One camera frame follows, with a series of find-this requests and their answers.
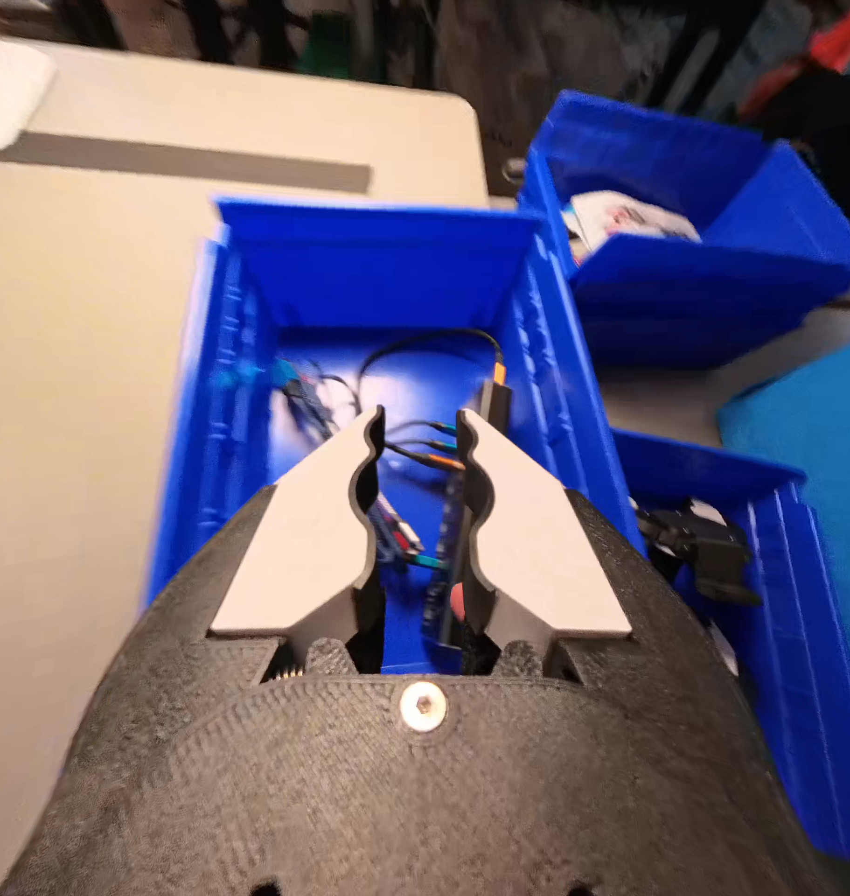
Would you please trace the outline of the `white packets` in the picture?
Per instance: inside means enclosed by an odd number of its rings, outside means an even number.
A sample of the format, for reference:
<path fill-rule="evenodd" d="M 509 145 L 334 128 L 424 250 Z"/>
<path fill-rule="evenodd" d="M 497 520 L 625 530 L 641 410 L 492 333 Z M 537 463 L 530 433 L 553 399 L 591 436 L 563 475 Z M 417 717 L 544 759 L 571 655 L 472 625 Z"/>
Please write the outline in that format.
<path fill-rule="evenodd" d="M 687 218 L 621 193 L 597 191 L 571 196 L 561 214 L 576 265 L 619 234 L 701 242 Z"/>

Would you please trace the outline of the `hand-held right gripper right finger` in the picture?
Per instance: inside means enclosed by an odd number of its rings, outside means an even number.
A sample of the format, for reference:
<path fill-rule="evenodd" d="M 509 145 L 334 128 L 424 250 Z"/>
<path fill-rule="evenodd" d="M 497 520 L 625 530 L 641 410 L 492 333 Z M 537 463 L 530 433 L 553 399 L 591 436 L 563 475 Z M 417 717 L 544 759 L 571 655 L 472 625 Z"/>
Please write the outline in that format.
<path fill-rule="evenodd" d="M 471 514 L 464 622 L 502 650 L 530 644 L 545 663 L 560 641 L 633 633 L 576 511 L 574 492 L 471 409 L 456 417 Z"/>

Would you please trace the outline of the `black usb hub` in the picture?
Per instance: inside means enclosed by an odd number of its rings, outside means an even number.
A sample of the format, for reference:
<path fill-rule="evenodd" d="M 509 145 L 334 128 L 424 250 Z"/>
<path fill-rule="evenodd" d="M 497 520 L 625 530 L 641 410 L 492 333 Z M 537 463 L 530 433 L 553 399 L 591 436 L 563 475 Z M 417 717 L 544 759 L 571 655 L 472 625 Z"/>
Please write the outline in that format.
<path fill-rule="evenodd" d="M 502 434 L 508 431 L 512 392 L 506 385 L 486 380 L 471 408 Z M 464 502 L 464 473 L 453 472 L 444 490 L 444 502 L 432 573 L 424 601 L 421 633 L 425 647 L 439 669 L 455 668 L 461 659 L 462 625 L 451 607 L 451 592 L 461 580 L 472 515 Z"/>

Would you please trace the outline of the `teal mat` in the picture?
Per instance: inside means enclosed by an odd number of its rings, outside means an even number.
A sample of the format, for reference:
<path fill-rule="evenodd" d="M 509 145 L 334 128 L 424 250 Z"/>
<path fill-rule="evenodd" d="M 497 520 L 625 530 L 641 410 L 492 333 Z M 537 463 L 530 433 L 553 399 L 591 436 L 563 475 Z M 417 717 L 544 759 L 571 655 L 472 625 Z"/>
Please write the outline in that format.
<path fill-rule="evenodd" d="M 717 422 L 725 447 L 802 470 L 820 503 L 850 511 L 850 344 L 737 394 Z"/>

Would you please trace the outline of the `black device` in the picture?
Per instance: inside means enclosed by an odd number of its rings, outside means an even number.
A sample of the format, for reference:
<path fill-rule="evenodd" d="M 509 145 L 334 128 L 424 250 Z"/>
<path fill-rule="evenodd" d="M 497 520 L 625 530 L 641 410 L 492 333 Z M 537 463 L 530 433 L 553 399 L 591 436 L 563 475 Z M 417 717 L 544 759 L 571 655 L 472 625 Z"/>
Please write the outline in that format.
<path fill-rule="evenodd" d="M 687 568 L 695 591 L 706 599 L 762 605 L 761 596 L 746 584 L 753 559 L 747 536 L 717 508 L 695 497 L 677 509 L 646 508 L 634 499 L 631 504 L 648 558 L 669 584 Z"/>

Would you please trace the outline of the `white lamp base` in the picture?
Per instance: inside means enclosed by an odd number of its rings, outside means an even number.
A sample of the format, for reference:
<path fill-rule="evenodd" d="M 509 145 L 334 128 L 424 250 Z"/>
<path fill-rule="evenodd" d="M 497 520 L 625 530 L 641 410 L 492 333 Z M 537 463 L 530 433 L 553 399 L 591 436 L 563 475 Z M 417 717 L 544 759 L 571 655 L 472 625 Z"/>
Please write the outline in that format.
<path fill-rule="evenodd" d="M 28 128 L 57 71 L 46 53 L 0 39 L 0 151 Z"/>

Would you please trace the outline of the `blue plastic bin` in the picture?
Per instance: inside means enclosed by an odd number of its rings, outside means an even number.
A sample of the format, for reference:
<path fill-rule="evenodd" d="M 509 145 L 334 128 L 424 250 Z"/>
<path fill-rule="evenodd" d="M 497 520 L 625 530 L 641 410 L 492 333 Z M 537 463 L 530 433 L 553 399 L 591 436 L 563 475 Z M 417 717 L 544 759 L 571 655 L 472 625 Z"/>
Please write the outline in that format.
<path fill-rule="evenodd" d="M 594 364 L 721 366 L 850 292 L 850 223 L 783 140 L 562 91 L 525 164 L 519 205 L 543 218 Z M 620 234 L 576 263 L 562 208 L 597 192 L 699 241 Z"/>
<path fill-rule="evenodd" d="M 732 645 L 780 782 L 814 847 L 850 861 L 850 657 L 815 514 L 800 470 L 654 435 L 612 430 L 641 507 L 699 499 L 738 525 L 750 558 L 739 606 L 675 588 Z"/>
<path fill-rule="evenodd" d="M 351 379 L 367 353 L 430 330 L 484 330 L 511 381 L 514 443 L 641 542 L 583 333 L 538 224 L 516 212 L 222 200 L 200 322 L 186 336 L 160 532 L 142 628 L 199 667 L 213 619 L 181 567 L 315 446 L 280 384 L 293 363 Z"/>

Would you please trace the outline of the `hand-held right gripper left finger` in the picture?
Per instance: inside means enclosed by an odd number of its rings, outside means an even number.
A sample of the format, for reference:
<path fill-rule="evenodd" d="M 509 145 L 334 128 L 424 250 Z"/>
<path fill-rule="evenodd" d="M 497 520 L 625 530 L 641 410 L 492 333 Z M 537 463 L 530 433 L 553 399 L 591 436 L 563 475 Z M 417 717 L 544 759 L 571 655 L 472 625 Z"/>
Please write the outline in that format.
<path fill-rule="evenodd" d="M 376 628 L 385 596 L 368 513 L 385 423 L 382 406 L 364 411 L 274 483 L 209 633 L 279 636 L 300 657 Z"/>

